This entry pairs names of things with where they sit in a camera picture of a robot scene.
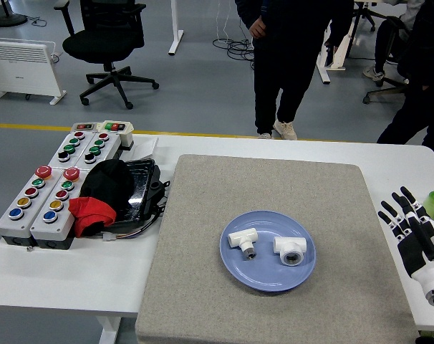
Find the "white tee fitting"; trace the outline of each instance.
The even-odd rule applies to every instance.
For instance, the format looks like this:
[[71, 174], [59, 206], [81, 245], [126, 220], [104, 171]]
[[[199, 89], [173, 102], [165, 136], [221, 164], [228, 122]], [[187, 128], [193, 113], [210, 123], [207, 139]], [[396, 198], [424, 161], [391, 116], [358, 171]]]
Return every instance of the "white tee fitting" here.
[[252, 243], [256, 242], [258, 239], [259, 235], [255, 228], [235, 231], [228, 235], [228, 243], [230, 244], [230, 247], [233, 248], [239, 246], [243, 252], [244, 258], [246, 259], [253, 259], [257, 255]]
[[307, 250], [306, 238], [275, 236], [274, 253], [279, 253], [282, 264], [295, 267], [304, 259]]

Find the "black pants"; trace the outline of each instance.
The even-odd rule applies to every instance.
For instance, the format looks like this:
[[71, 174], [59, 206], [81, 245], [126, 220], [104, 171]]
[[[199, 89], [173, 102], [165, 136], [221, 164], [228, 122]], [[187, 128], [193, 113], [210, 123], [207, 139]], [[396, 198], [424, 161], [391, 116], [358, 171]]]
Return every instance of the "black pants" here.
[[377, 143], [404, 145], [424, 128], [427, 128], [427, 135], [423, 145], [434, 152], [434, 86], [423, 91], [421, 85], [410, 84], [402, 108]]
[[254, 50], [255, 126], [271, 133], [276, 120], [276, 99], [282, 89], [277, 118], [291, 122], [311, 83], [319, 52]]
[[[394, 34], [394, 40], [390, 45], [391, 35]], [[376, 72], [384, 71], [384, 63], [392, 53], [394, 57], [398, 56], [404, 49], [406, 43], [400, 38], [398, 28], [389, 20], [384, 20], [377, 30], [375, 46], [375, 69]]]

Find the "blue plate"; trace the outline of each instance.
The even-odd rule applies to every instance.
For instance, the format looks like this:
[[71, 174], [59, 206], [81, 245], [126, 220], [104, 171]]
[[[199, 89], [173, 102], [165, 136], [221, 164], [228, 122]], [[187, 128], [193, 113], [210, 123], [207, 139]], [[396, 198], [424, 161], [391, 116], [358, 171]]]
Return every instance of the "blue plate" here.
[[[254, 242], [256, 257], [245, 260], [239, 247], [231, 248], [228, 235], [235, 231], [255, 228], [259, 239]], [[304, 237], [307, 252], [295, 267], [282, 264], [273, 250], [274, 237]], [[301, 224], [274, 211], [250, 211], [236, 217], [223, 230], [220, 254], [228, 271], [245, 285], [264, 292], [282, 292], [295, 288], [306, 280], [316, 265], [316, 247]]]

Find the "yellow button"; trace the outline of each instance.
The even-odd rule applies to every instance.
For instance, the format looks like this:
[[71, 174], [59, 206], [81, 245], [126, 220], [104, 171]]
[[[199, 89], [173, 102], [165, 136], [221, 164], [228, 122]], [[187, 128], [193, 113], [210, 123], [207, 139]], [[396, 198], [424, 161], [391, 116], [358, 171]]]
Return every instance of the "yellow button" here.
[[62, 209], [63, 205], [61, 201], [53, 201], [50, 203], [50, 209], [55, 211], [60, 211]]
[[22, 197], [16, 202], [16, 205], [24, 209], [31, 205], [31, 200], [27, 197]]

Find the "person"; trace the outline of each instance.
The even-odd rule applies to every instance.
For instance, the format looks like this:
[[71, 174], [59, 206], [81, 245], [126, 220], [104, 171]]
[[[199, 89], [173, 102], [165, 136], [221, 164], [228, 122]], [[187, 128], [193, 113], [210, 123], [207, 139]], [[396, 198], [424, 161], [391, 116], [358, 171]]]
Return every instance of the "person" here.
[[349, 30], [354, 2], [235, 2], [238, 15], [253, 37], [255, 126], [259, 138], [271, 138], [274, 128], [284, 140], [296, 140], [293, 121], [312, 80], [325, 30], [332, 20], [327, 45], [338, 47]]
[[425, 0], [398, 63], [409, 79], [405, 102], [377, 143], [405, 144], [427, 128], [423, 145], [434, 152], [434, 0]]
[[[402, 0], [395, 0], [395, 2], [390, 2], [392, 5], [399, 4]], [[424, 0], [408, 0], [406, 3], [406, 11], [400, 16], [400, 21], [404, 25], [404, 29], [401, 29], [394, 25], [391, 19], [384, 20], [376, 34], [376, 45], [375, 45], [375, 64], [368, 66], [363, 70], [363, 75], [369, 77], [374, 82], [382, 85], [382, 79], [385, 76], [384, 63], [389, 54], [393, 57], [398, 56], [401, 51], [406, 47], [406, 42], [408, 41], [409, 32], [413, 30], [413, 24], [415, 23], [416, 14], [418, 14], [420, 7], [423, 5]], [[395, 32], [395, 37], [390, 44], [390, 36]]]

